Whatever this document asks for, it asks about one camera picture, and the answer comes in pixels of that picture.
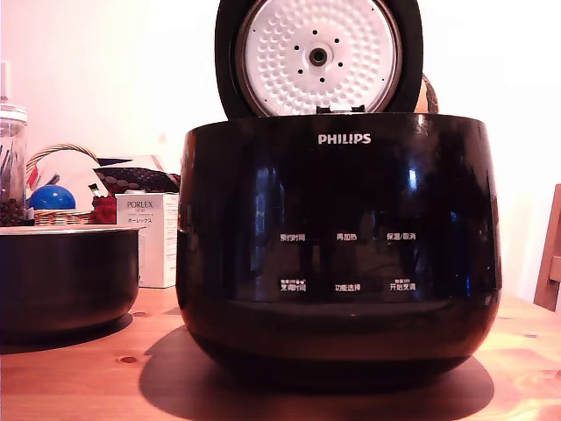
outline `philips logo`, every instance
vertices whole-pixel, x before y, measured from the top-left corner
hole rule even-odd
[[[368,145],[372,143],[370,133],[367,134],[320,134],[317,136],[319,145]]]

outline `glass jar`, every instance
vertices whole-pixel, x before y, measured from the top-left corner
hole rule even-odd
[[[0,227],[24,225],[27,110],[0,103]]]

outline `white wall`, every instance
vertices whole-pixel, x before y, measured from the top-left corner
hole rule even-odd
[[[212,58],[217,3],[3,0],[2,56],[13,101],[30,111],[30,152],[73,142],[102,156],[163,153],[176,165],[188,129],[224,119]],[[425,72],[442,113],[488,124],[505,287],[531,300],[561,182],[561,4],[420,4]],[[53,161],[80,160],[64,156]]]

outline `blue ball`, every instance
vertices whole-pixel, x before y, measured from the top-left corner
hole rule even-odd
[[[48,185],[35,190],[29,199],[29,206],[39,210],[72,210],[76,201],[72,193],[61,186]]]

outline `basket handle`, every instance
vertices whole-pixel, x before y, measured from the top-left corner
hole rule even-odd
[[[87,147],[73,145],[70,143],[61,143],[59,145],[47,147],[37,152],[36,154],[33,155],[33,157],[31,157],[31,159],[27,162],[27,166],[25,169],[25,183],[27,184],[29,182],[29,177],[31,177],[33,169],[35,168],[35,165],[37,165],[39,161],[41,161],[47,155],[59,151],[76,151],[76,152],[85,153],[97,164],[99,164],[99,160],[97,159],[96,155],[93,152],[91,152]]]

